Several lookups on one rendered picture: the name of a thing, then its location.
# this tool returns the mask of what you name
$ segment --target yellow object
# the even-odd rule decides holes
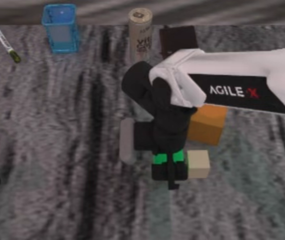
[[[209,145],[218,145],[222,135],[227,107],[204,105],[191,116],[188,139]]]
[[[211,169],[207,150],[187,151],[188,179],[205,179]]]

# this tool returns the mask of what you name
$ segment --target orange box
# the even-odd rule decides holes
[[[191,116],[188,139],[209,145],[218,145],[227,115],[227,107],[204,105]]]

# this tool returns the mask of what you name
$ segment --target blue basket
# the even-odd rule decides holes
[[[76,24],[76,5],[48,4],[44,7],[41,24],[46,28],[54,54],[76,53],[79,33]]]

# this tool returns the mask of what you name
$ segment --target beige can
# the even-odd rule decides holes
[[[130,60],[132,64],[148,62],[151,57],[153,13],[147,8],[135,8],[128,17]]]

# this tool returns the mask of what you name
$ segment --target white and green marker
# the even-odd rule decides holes
[[[3,35],[2,31],[0,30],[0,42],[3,45],[3,47],[7,50],[8,54],[11,56],[11,58],[14,60],[15,63],[20,63],[21,58],[17,54],[17,52],[13,49],[13,47],[10,45],[10,43],[7,41],[5,36]]]

